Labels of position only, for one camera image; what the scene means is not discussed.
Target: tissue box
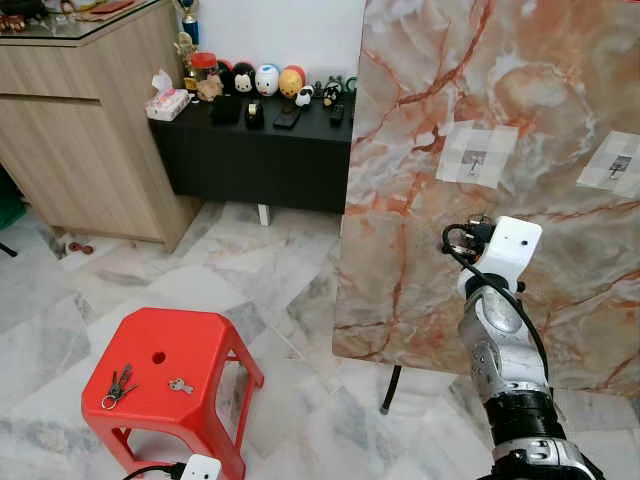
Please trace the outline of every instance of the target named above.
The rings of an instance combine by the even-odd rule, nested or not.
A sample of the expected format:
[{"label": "tissue box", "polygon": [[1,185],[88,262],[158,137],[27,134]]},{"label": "tissue box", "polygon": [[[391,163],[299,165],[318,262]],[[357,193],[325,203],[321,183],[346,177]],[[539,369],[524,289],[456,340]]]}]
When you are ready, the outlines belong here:
[{"label": "tissue box", "polygon": [[170,88],[149,100],[145,111],[148,118],[170,122],[184,110],[188,103],[189,92],[184,89]]}]

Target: red plastic stool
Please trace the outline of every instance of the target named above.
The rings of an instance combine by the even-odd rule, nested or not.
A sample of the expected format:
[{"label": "red plastic stool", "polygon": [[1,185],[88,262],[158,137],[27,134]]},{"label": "red plastic stool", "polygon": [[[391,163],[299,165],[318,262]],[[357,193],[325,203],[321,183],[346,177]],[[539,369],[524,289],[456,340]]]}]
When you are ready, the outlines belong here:
[{"label": "red plastic stool", "polygon": [[[235,442],[215,411],[227,360],[239,361],[249,373]],[[133,367],[127,387],[138,386],[115,408],[106,410],[101,402],[113,372],[120,373],[126,364]],[[193,393],[169,388],[176,378],[193,386]],[[194,453],[218,458],[229,480],[242,480],[245,464],[240,446],[249,403],[254,388],[263,383],[264,375],[227,318],[216,313],[143,308],[120,323],[82,392],[82,414],[129,473],[158,464],[134,457],[127,441],[131,430],[139,428],[175,435]]]}]

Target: key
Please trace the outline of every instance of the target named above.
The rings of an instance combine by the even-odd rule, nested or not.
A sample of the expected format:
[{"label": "key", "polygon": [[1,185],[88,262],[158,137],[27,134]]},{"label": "key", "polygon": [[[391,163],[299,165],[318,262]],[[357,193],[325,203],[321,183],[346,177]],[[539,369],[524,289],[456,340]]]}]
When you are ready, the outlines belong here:
[{"label": "key", "polygon": [[186,383],[184,383],[184,380],[181,378],[176,378],[175,380],[171,380],[169,382],[169,388],[171,390],[182,390],[185,393],[188,393],[189,395],[191,395],[193,393],[193,387],[190,387],[189,385],[187,385]]},{"label": "key", "polygon": [[111,377],[111,386],[109,387],[107,394],[102,398],[102,402],[100,402],[102,408],[105,410],[115,408],[122,397],[138,386],[133,385],[132,387],[125,389],[127,382],[131,378],[131,370],[133,370],[133,366],[130,363],[127,363],[122,369],[122,373],[119,377],[118,372],[113,372],[113,376]]}]

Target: orange round toy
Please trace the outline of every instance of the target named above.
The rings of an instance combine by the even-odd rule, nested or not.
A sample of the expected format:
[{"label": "orange round toy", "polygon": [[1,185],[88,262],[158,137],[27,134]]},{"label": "orange round toy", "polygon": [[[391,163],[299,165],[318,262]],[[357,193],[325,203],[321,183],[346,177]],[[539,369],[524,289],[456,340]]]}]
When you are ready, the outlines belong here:
[{"label": "orange round toy", "polygon": [[287,98],[294,98],[304,86],[304,81],[304,70],[298,65],[289,65],[282,71],[278,80],[280,93]]}]

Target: orange marble pattern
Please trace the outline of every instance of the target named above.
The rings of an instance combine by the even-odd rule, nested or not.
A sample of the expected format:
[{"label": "orange marble pattern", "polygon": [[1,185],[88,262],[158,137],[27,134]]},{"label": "orange marble pattern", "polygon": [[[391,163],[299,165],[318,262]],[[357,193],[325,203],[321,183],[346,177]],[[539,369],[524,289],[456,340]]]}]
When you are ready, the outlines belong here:
[{"label": "orange marble pattern", "polygon": [[[463,120],[518,128],[497,189],[435,178]],[[440,233],[511,215],[543,227],[522,299],[554,385],[640,395],[640,202],[576,185],[611,130],[640,133],[640,5],[368,1],[334,353],[468,372]]]}]

